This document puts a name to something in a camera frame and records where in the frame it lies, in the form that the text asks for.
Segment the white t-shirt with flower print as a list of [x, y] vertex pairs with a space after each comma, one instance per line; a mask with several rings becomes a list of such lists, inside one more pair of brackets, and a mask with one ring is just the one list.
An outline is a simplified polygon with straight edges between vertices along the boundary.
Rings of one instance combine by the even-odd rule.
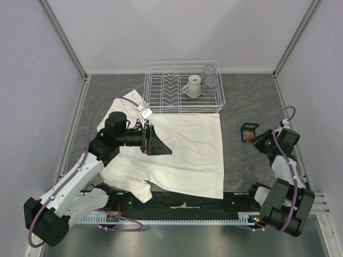
[[170, 155], [147, 156], [138, 147], [122, 147], [100, 173], [112, 187], [141, 202], [152, 198], [151, 184], [182, 194], [223, 197], [223, 146], [219, 114], [153, 113], [148, 120]]

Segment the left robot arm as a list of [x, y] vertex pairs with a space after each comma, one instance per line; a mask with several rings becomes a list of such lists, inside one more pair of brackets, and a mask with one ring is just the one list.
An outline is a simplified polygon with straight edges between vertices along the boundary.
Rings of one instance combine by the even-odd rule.
[[113, 210], [117, 196], [96, 187], [89, 195], [75, 197], [90, 179], [120, 153], [121, 147], [139, 147], [148, 156], [170, 155], [172, 150], [157, 136], [154, 126], [148, 121], [152, 114], [149, 108], [139, 112], [141, 129], [128, 128], [125, 113], [111, 112], [93, 140], [89, 140], [85, 152], [75, 166], [47, 193], [39, 199], [29, 198], [24, 203], [25, 225], [28, 229], [28, 243], [32, 248], [37, 236], [49, 246], [59, 244], [69, 229], [91, 212], [102, 208]]

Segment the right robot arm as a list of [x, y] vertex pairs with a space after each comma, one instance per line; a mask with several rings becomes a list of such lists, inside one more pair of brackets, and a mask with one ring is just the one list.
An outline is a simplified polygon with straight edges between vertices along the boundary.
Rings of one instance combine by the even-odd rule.
[[280, 132], [267, 130], [250, 135], [246, 141], [265, 154], [275, 174], [271, 188], [254, 184], [245, 197], [246, 206], [259, 210], [259, 220], [280, 232], [298, 237], [305, 226], [315, 200], [313, 191], [307, 189], [296, 172], [296, 158], [292, 154], [300, 135], [288, 128]]

